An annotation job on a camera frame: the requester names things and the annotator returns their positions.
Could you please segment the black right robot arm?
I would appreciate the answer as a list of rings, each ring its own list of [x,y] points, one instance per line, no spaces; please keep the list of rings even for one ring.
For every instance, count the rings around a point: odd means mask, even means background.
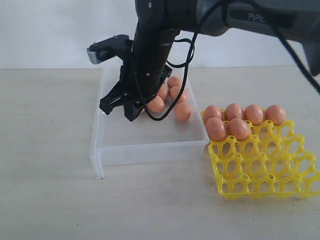
[[[319,90],[320,3],[317,0],[137,0],[135,36],[115,36],[91,46],[97,58],[119,57],[120,79],[100,100],[110,114],[124,107],[133,121],[156,97],[168,55],[180,31],[217,37],[240,29],[279,39],[308,82]]]

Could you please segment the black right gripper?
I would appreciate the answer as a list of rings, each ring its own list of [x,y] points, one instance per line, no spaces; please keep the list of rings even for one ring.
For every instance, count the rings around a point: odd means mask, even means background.
[[[162,69],[138,69],[133,59],[123,61],[119,81],[99,101],[99,109],[109,115],[114,108],[123,106],[124,116],[133,122],[144,110],[141,103],[151,101],[173,69],[165,65]]]

